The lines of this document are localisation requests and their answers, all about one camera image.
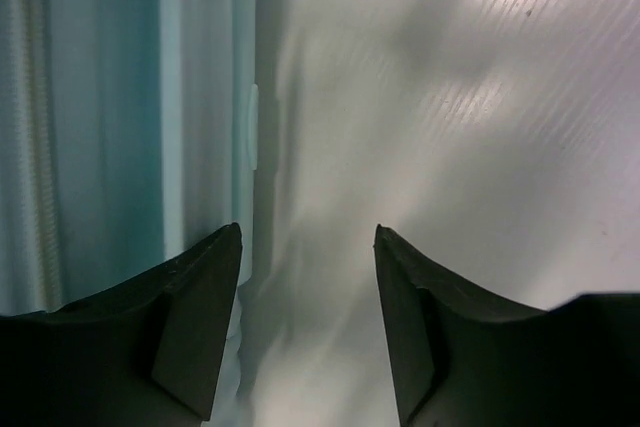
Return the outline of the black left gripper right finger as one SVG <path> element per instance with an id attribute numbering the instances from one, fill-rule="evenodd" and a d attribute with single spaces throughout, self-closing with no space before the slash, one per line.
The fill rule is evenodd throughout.
<path id="1" fill-rule="evenodd" d="M 375 268 L 404 426 L 635 426 L 639 297 L 540 310 L 492 293 L 378 226 Z"/>

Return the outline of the light blue suitcase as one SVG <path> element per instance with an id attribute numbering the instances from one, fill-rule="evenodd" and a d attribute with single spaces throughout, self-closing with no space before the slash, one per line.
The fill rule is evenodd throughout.
<path id="1" fill-rule="evenodd" d="M 237 224 L 211 418 L 236 426 L 251 276 L 256 0 L 1 0 L 1 320 L 54 312 Z"/>

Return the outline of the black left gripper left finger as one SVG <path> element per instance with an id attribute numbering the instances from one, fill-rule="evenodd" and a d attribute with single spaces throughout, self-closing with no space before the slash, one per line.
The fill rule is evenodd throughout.
<path id="1" fill-rule="evenodd" d="M 5 426 L 211 418 L 242 256 L 237 224 L 54 312 L 1 320 Z"/>

